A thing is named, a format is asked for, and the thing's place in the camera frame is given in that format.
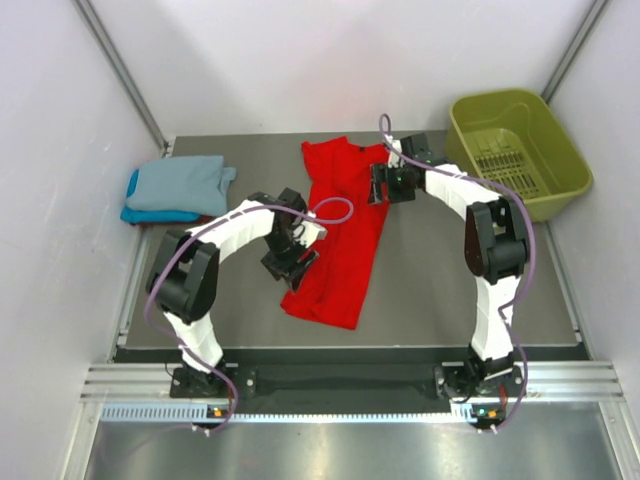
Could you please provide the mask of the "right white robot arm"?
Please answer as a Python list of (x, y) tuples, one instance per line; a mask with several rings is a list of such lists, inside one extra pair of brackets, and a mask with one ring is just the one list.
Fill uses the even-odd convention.
[(476, 284), (469, 358), (438, 379), (452, 399), (487, 396), (513, 371), (512, 301), (530, 260), (527, 222), (513, 196), (501, 195), (446, 160), (429, 158), (426, 137), (382, 135), (386, 162), (371, 168), (370, 204), (411, 201), (418, 190), (464, 221), (464, 260)]

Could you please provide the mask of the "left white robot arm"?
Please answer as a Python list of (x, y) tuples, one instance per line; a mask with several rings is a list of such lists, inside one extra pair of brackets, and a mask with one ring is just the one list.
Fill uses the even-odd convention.
[(169, 230), (162, 238), (147, 279), (149, 301), (163, 313), (182, 350), (183, 366), (173, 374), (197, 396), (217, 397), (227, 385), (223, 349), (210, 310), (222, 262), (255, 240), (266, 242), (261, 264), (277, 281), (297, 292), (319, 257), (313, 245), (327, 230), (289, 188), (278, 197), (256, 192), (237, 208), (189, 230)]

